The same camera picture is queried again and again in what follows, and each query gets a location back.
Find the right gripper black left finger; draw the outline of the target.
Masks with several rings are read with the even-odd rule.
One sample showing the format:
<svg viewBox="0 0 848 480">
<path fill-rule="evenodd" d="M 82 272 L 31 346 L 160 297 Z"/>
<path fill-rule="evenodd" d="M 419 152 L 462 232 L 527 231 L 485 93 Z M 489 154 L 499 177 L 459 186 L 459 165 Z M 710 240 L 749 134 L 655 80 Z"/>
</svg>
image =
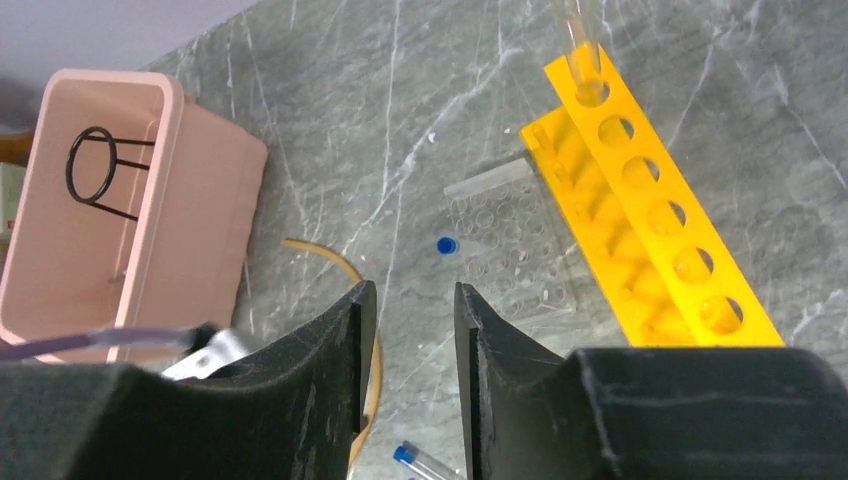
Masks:
<svg viewBox="0 0 848 480">
<path fill-rule="evenodd" d="M 5 479 L 343 479 L 360 428 L 362 281 L 323 314 L 206 379 L 131 364 L 1 367 Z"/>
</svg>

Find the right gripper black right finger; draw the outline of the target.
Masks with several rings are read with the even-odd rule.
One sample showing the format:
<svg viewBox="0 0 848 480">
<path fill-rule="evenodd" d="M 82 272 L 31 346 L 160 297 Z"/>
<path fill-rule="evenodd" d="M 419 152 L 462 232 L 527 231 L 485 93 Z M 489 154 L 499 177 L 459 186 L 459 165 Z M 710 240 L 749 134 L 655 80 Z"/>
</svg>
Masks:
<svg viewBox="0 0 848 480">
<path fill-rule="evenodd" d="M 843 479 L 847 390 L 796 348 L 561 357 L 471 285 L 454 297 L 472 479 Z"/>
</svg>

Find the tan rubber tubing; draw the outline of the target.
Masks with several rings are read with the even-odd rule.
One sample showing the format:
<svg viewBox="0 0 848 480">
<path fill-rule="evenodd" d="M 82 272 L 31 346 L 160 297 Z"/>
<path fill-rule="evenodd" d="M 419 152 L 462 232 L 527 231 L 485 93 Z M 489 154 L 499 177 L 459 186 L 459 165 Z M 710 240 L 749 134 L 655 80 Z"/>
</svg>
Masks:
<svg viewBox="0 0 848 480">
<path fill-rule="evenodd" d="M 359 271 L 347 259 L 329 247 L 291 238 L 283 239 L 281 245 L 324 257 L 342 269 L 350 277 L 354 286 L 363 281 Z M 358 350 L 356 359 L 359 361 L 355 369 L 358 379 L 354 381 L 354 385 L 358 388 L 360 394 L 358 407 L 362 416 L 360 417 L 359 432 L 352 440 L 350 447 L 348 474 L 351 473 L 376 420 L 382 399 L 384 373 L 383 349 L 377 324 L 374 323 L 373 329 L 368 330 L 367 325 L 363 325 L 361 318 L 355 318 L 354 327 L 355 346 Z"/>
</svg>

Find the blue capped test tube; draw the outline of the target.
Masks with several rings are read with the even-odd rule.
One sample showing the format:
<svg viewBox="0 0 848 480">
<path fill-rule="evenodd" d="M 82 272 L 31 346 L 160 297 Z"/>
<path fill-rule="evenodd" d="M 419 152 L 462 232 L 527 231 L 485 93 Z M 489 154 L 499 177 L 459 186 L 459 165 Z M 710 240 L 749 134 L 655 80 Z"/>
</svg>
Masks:
<svg viewBox="0 0 848 480">
<path fill-rule="evenodd" d="M 409 441 L 404 441 L 398 445 L 392 457 L 396 462 L 408 467 L 422 479 L 464 480 L 457 469 L 447 466 Z"/>
</svg>

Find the clear plastic well plate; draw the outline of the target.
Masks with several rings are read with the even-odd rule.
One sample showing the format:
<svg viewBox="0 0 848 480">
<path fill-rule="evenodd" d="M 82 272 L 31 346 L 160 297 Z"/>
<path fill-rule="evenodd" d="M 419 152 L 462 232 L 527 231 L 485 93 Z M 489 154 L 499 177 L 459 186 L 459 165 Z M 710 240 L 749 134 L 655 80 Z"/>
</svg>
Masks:
<svg viewBox="0 0 848 480">
<path fill-rule="evenodd" d="M 527 157 L 502 161 L 446 187 L 444 195 L 463 281 L 502 317 L 530 322 L 576 311 L 565 226 Z"/>
</svg>

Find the black wire ring tripod stand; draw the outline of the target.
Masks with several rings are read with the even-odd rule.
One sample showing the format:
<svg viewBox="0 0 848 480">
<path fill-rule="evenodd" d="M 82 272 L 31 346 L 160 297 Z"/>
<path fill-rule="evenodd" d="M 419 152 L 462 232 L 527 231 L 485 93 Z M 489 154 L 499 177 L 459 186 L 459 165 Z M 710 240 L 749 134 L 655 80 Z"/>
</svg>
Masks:
<svg viewBox="0 0 848 480">
<path fill-rule="evenodd" d="M 64 167 L 66 190 L 75 202 L 109 213 L 130 222 L 139 220 L 131 206 L 134 186 L 121 193 L 121 186 L 113 187 L 119 180 L 119 171 L 136 171 L 131 181 L 139 180 L 140 172 L 150 170 L 150 161 L 142 157 L 151 153 L 152 140 L 129 139 L 114 136 L 103 126 L 90 126 L 82 130 L 70 145 Z"/>
</svg>

